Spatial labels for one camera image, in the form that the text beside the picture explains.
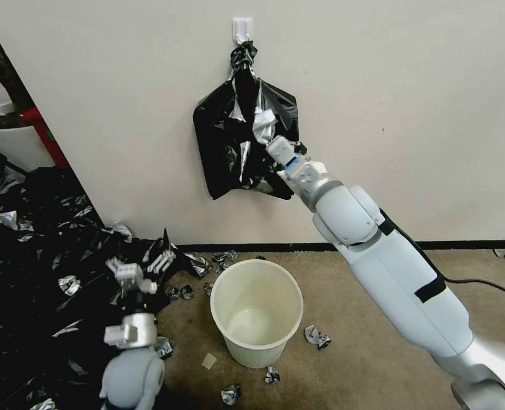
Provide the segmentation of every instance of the white adhesive hook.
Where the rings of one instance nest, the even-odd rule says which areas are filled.
[[[246,41],[252,40],[252,19],[233,19],[233,41],[239,46]]]

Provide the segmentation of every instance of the plastic bucket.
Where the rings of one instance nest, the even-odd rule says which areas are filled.
[[[246,260],[226,269],[214,283],[211,313],[236,361],[266,367],[279,358],[298,329],[302,292],[281,266]]]

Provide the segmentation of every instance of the black cable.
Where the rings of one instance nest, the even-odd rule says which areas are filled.
[[[477,279],[477,278],[470,278],[470,279],[451,279],[451,278],[448,278],[446,277],[444,274],[442,274],[442,272],[440,272],[438,270],[438,268],[436,266],[434,266],[433,262],[429,259],[429,257],[425,254],[425,252],[423,252],[423,249],[421,249],[419,247],[418,244],[415,243],[415,241],[410,238],[408,236],[408,234],[406,232],[404,232],[397,224],[395,224],[391,218],[389,218],[387,216],[387,214],[385,212],[383,212],[383,210],[381,211],[381,213],[383,214],[383,216],[385,217],[385,220],[387,220],[389,222],[389,224],[393,225],[394,228],[403,236],[407,239],[408,242],[411,243],[411,245],[416,249],[417,252],[419,252],[419,254],[423,257],[423,259],[425,259],[425,261],[430,265],[431,268],[433,268],[433,270],[439,274],[442,279],[444,279],[446,282],[448,283],[453,283],[453,284],[469,284],[469,283],[479,283],[479,284],[483,284],[483,285],[488,285],[488,286],[492,286],[493,288],[495,289],[499,289],[499,290],[502,290],[503,292],[505,292],[505,287],[504,286],[501,286],[501,285],[498,285],[494,282],[490,282],[490,281],[487,281],[487,280],[484,280],[484,279]]]

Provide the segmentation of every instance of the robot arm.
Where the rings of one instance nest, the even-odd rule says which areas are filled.
[[[278,136],[266,150],[285,167],[279,175],[314,213],[313,223],[364,290],[408,342],[457,377],[452,389],[461,404],[493,408],[482,407],[491,397],[505,408],[505,347],[473,334],[468,311],[436,267],[362,188],[346,188],[294,148]]]

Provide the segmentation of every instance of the black garbage bag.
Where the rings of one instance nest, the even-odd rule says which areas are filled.
[[[161,289],[180,270],[201,278],[210,268],[166,233],[129,243],[105,227],[71,170],[37,169],[0,194],[0,408],[52,400],[58,410],[99,409],[102,372],[118,353],[104,328],[125,314],[105,262],[139,263],[148,276],[145,253],[153,260],[170,247],[176,259],[151,277]],[[152,311],[170,302],[164,292],[147,296]]]
[[[231,77],[195,108],[194,125],[208,192],[217,199],[243,188],[290,199],[280,168],[265,144],[282,135],[298,141],[296,98],[266,83],[252,69],[252,41],[231,53]]]

